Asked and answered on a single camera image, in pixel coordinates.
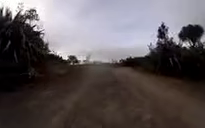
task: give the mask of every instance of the bush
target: bush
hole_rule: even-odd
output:
[[[121,60],[125,66],[141,66],[150,71],[177,77],[205,79],[205,42],[200,38],[204,33],[199,25],[183,27],[176,43],[168,36],[168,27],[162,23],[158,29],[156,46],[149,46],[145,57],[129,57]]]

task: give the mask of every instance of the cloudy sky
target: cloudy sky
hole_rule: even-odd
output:
[[[183,25],[205,27],[205,0],[0,0],[36,7],[51,49],[66,57],[119,59],[148,53],[162,21],[173,36]]]

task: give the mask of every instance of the grey cloud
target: grey cloud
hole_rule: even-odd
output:
[[[144,55],[162,21],[176,36],[183,25],[205,26],[205,0],[39,0],[52,49],[95,59]]]

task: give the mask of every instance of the gravel road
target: gravel road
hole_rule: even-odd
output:
[[[63,70],[0,93],[0,128],[205,128],[205,96],[183,81],[108,65]]]

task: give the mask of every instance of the vegetation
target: vegetation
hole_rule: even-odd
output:
[[[177,77],[205,79],[205,42],[201,41],[204,29],[200,25],[182,27],[176,42],[168,35],[169,28],[162,23],[158,28],[156,45],[149,45],[144,57],[120,61],[125,66],[141,66],[150,71]]]
[[[19,77],[25,74],[30,78],[47,61],[67,63],[50,52],[38,21],[35,9],[24,11],[19,6],[18,12],[12,15],[9,8],[0,7],[0,75],[8,74],[5,77],[10,79],[8,76],[16,73]]]
[[[77,59],[75,55],[69,55],[67,61],[72,65],[79,63],[79,60]]]

